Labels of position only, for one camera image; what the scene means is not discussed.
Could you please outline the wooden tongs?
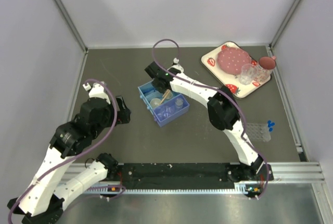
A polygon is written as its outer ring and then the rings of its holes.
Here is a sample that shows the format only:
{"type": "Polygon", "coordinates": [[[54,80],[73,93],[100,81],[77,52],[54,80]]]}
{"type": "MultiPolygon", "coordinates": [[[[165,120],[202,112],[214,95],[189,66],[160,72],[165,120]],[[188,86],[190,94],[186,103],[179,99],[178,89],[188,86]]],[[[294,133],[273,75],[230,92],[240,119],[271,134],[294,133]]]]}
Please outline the wooden tongs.
{"type": "Polygon", "coordinates": [[[160,104],[162,104],[165,100],[166,100],[166,95],[168,94],[168,92],[170,92],[170,90],[166,90],[166,92],[163,94],[162,100],[160,102],[160,104]]]}

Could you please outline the light blue drawer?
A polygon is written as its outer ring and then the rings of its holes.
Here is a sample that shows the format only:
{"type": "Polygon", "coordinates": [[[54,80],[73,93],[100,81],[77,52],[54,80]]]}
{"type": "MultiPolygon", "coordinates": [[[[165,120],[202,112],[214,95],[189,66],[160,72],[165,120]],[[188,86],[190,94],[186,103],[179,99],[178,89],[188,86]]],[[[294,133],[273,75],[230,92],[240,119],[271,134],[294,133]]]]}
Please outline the light blue drawer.
{"type": "Polygon", "coordinates": [[[148,107],[150,107],[151,109],[155,109],[156,107],[170,101],[176,96],[178,96],[178,93],[175,92],[169,92],[168,94],[163,94],[158,92],[157,90],[151,90],[147,93],[144,93],[142,95],[142,99],[146,100],[146,102],[148,103],[148,107]]]}
{"type": "Polygon", "coordinates": [[[153,98],[162,99],[162,94],[153,87],[152,81],[149,81],[138,87],[141,99],[150,101],[153,98]]]}

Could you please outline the white evaporating dish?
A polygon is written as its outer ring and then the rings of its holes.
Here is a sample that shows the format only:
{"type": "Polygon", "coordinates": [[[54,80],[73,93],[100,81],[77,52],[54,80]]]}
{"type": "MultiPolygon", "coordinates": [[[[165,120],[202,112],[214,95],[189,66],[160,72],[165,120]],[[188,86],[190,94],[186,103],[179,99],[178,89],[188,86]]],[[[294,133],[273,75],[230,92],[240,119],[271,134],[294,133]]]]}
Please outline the white evaporating dish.
{"type": "Polygon", "coordinates": [[[155,109],[157,108],[160,104],[161,104],[161,99],[159,98],[153,98],[151,101],[150,101],[150,106],[152,109],[155,109]]]}

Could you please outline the purple drawer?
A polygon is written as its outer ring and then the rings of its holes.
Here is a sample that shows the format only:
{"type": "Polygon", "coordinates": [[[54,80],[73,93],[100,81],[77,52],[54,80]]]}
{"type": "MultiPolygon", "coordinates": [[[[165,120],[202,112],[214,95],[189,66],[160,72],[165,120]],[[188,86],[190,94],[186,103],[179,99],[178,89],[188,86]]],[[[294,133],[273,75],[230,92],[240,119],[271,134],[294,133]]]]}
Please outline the purple drawer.
{"type": "Polygon", "coordinates": [[[189,110],[189,103],[183,95],[179,94],[152,110],[155,122],[164,127],[189,110]]]}

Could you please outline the clear glass dish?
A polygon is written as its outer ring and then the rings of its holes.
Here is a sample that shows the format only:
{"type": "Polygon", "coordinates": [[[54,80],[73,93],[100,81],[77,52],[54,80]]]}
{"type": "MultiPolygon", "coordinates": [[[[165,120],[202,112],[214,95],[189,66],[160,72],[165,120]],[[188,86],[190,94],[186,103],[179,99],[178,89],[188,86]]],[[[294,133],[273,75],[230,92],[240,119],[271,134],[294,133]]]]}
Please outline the clear glass dish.
{"type": "Polygon", "coordinates": [[[166,120],[167,118],[171,117],[175,113],[174,106],[164,106],[159,108],[157,112],[157,116],[160,121],[166,120]]]}

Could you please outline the clear acrylic test tube rack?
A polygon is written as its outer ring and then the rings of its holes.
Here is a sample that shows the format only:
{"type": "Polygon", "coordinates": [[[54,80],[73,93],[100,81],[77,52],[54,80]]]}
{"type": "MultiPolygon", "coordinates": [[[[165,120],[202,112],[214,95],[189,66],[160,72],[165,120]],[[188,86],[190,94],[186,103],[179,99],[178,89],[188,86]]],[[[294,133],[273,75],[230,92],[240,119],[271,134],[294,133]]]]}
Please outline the clear acrylic test tube rack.
{"type": "Polygon", "coordinates": [[[250,141],[268,142],[271,140],[271,132],[269,132],[267,124],[248,123],[246,134],[250,141]]]}

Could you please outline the small white crucible cup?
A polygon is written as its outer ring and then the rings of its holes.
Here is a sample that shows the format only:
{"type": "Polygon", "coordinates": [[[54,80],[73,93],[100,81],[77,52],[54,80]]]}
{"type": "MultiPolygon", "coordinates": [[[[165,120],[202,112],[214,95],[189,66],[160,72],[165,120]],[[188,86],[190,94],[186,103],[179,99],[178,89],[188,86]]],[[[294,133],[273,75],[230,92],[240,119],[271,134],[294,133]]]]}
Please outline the small white crucible cup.
{"type": "Polygon", "coordinates": [[[166,99],[171,99],[173,97],[172,92],[168,92],[168,94],[166,95],[166,99]]]}

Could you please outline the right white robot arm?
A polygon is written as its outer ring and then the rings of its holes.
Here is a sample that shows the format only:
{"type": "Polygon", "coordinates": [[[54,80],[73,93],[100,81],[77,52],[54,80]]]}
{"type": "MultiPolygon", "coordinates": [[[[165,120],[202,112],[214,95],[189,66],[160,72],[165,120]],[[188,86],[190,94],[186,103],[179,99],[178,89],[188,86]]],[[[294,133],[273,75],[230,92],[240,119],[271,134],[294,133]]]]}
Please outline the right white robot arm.
{"type": "Polygon", "coordinates": [[[184,74],[183,68],[178,64],[166,70],[152,62],[145,68],[145,72],[152,78],[152,86],[160,93],[167,90],[181,93],[203,105],[208,110],[210,123],[223,131],[232,143],[239,162],[244,165],[244,176],[255,180],[261,175],[263,157],[255,150],[246,134],[244,114],[228,87],[218,89],[202,84],[184,74]]]}

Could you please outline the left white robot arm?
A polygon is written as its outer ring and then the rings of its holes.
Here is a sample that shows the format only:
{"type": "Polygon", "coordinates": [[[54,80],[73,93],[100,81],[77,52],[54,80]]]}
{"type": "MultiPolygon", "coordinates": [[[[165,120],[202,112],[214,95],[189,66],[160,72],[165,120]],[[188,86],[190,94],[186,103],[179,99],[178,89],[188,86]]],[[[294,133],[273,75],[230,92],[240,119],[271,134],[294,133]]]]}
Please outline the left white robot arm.
{"type": "Polygon", "coordinates": [[[118,162],[111,154],[100,154],[82,173],[65,184],[60,181],[81,154],[88,152],[104,129],[130,122],[131,111],[124,99],[94,95],[81,105],[74,118],[60,125],[52,137],[44,160],[21,196],[11,199],[8,223],[14,214],[23,215],[22,223],[56,223],[68,206],[95,183],[113,180],[118,162]]]}

